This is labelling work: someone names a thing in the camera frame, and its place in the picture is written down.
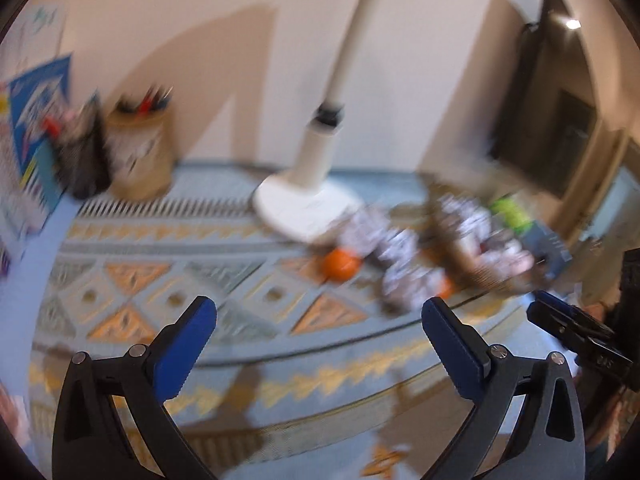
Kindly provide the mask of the person's right hand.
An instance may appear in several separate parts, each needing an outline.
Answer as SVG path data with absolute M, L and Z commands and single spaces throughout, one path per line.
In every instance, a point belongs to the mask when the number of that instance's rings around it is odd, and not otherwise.
M 589 368 L 582 368 L 576 378 L 578 396 L 591 396 L 597 400 L 594 414 L 584 423 L 587 452 L 593 452 L 600 444 L 608 446 L 608 435 L 620 414 L 620 399 L 624 393 L 622 387 L 614 388 L 608 382 L 596 385 L 597 379 L 596 373 Z

